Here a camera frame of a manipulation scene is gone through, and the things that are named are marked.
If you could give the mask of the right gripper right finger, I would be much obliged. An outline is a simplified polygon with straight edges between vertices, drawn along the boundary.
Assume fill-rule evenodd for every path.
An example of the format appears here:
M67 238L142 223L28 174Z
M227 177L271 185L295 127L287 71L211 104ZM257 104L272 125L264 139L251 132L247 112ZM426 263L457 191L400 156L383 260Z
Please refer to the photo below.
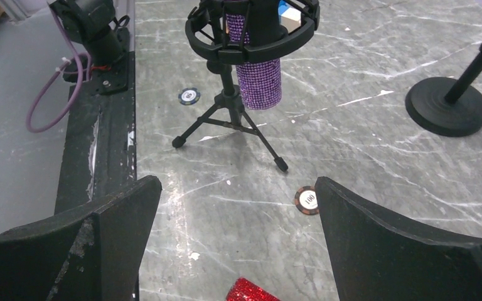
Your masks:
M482 300L482 238L410 219L328 177L315 191L340 300Z

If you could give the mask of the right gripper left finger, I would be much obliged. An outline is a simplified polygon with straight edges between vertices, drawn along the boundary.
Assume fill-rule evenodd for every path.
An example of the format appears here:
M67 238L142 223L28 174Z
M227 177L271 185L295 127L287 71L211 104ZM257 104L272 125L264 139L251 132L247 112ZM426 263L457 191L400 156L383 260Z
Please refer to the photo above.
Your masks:
M0 234L0 300L138 300L162 185L121 190Z

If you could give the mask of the red glitter microphone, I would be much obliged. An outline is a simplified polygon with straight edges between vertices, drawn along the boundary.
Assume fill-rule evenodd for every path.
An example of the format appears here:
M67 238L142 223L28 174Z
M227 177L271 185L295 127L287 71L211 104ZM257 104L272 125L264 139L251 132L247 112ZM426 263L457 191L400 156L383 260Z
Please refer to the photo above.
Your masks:
M261 287L240 277L232 285L225 297L226 301L279 301L277 297Z

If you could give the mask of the black round-base clip stand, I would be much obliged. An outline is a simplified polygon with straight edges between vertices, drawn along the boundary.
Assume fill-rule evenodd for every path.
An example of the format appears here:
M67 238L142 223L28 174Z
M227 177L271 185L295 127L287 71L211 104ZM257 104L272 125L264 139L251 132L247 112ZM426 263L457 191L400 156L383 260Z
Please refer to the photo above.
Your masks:
M465 137L482 128L482 93L472 83L482 72L479 53L456 80L431 77L416 83L405 97L411 119L423 129L445 137Z

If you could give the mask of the purple glitter microphone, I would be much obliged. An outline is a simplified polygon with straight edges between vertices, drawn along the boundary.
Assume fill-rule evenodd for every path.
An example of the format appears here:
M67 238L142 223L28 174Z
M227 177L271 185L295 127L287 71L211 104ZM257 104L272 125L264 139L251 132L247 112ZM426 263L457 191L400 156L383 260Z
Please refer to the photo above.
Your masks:
M242 39L246 29L244 43L257 43L259 32L244 25L245 16L227 14L226 24L232 43ZM242 63L235 66L242 103L251 110L267 110L276 106L282 98L281 61L273 59L262 63Z

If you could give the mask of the black tripod shock-mount stand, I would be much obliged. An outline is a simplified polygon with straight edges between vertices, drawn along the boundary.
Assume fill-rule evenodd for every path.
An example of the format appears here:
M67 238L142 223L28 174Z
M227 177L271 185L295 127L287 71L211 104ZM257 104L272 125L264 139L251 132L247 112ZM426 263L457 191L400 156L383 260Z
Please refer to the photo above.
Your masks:
M223 89L215 96L214 104L181 135L172 141L174 148L180 148L187 138L202 124L217 125L239 132L256 135L274 158L277 167L288 170L262 132L249 117L238 85L235 66L242 63L262 63L281 59L304 46L314 35L319 25L320 6L318 1L288 1L298 9L301 27L292 33L279 22L279 1L200 1L189 13L185 33L191 49L206 60L210 72L220 75ZM227 14L245 16L244 25L259 32L257 43L244 43L242 39L232 43L226 24Z

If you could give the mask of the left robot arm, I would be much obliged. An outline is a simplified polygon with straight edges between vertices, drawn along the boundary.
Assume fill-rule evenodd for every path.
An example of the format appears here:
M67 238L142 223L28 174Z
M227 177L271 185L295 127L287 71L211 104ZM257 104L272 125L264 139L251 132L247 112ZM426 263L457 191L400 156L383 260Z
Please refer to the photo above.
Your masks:
M128 25L130 16L116 18L113 1L48 1L61 20L67 37L83 45L96 66L111 66L126 52L117 30Z

